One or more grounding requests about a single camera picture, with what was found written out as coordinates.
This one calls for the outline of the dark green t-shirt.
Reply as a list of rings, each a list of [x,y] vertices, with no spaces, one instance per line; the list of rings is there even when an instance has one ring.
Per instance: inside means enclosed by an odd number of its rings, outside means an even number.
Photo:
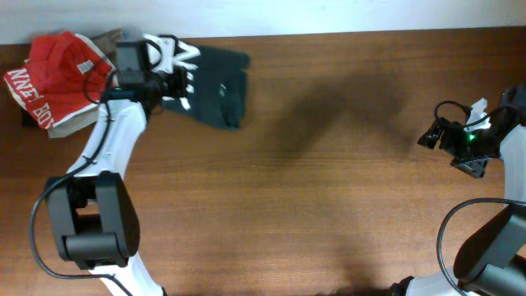
[[[247,54],[190,44],[175,35],[143,37],[154,72],[172,73],[176,67],[187,70],[187,96],[162,97],[165,109],[222,130],[236,131],[241,127],[251,63]]]

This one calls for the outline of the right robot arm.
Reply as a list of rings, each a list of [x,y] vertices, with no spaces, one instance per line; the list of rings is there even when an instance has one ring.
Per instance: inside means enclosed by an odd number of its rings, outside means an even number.
[[[454,206],[442,220],[436,236],[439,272],[428,277],[409,276],[392,284],[388,295],[513,295],[525,296],[525,86],[503,91],[498,106],[487,101],[458,104],[465,119],[450,121],[435,109],[429,129],[418,139],[427,149],[449,155],[451,166],[472,178],[482,178],[490,160],[505,170],[502,198],[473,198]],[[445,265],[443,238],[447,224],[462,209],[481,204],[501,206],[459,248],[452,267]]]

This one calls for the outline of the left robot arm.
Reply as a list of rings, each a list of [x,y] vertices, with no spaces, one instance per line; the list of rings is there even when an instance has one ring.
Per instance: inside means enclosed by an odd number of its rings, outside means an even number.
[[[139,254],[140,222],[123,182],[128,162],[151,112],[168,97],[184,96],[191,75],[181,67],[113,72],[101,95],[98,118],[85,149],[67,173],[50,178],[45,204],[59,256],[99,279],[113,295],[164,295]]]

